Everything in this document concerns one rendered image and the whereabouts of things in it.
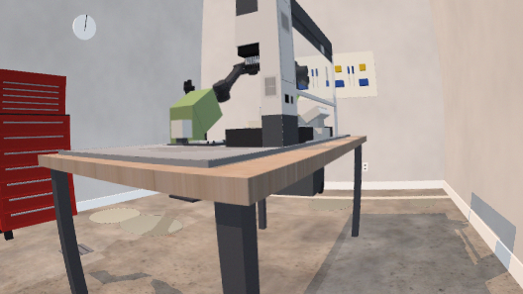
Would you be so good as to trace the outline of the white ready panel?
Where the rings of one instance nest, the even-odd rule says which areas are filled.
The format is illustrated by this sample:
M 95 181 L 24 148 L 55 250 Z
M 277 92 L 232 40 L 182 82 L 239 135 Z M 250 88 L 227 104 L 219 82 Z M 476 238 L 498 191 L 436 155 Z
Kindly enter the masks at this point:
M 187 138 L 192 138 L 192 120 L 171 121 L 171 138 L 185 139 L 176 139 L 176 144 L 166 144 L 167 146 L 183 146 Z

